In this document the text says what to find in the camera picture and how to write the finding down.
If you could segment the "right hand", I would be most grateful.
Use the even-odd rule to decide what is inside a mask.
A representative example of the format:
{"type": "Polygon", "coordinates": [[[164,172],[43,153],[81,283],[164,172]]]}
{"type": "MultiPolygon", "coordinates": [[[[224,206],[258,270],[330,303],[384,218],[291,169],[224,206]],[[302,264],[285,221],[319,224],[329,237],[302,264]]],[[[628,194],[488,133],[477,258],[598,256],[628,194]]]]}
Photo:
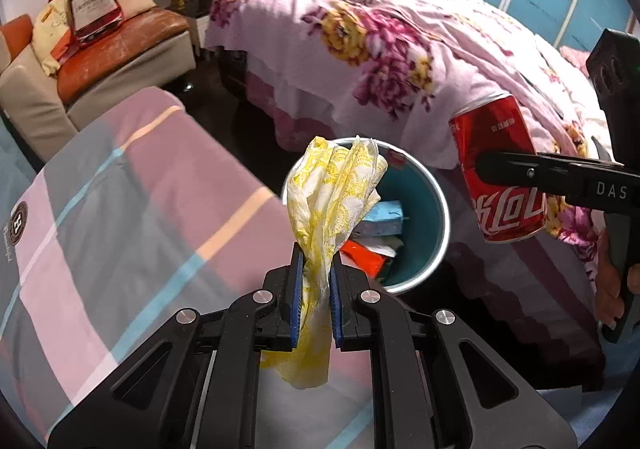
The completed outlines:
{"type": "MultiPolygon", "coordinates": [[[[608,232],[603,229],[598,240],[598,268],[596,274],[596,318],[614,328],[616,320],[623,317],[625,305],[620,297],[623,278],[610,259],[608,232]]],[[[628,289],[638,295],[640,291],[640,266],[632,266],[624,278],[628,289]]]]}

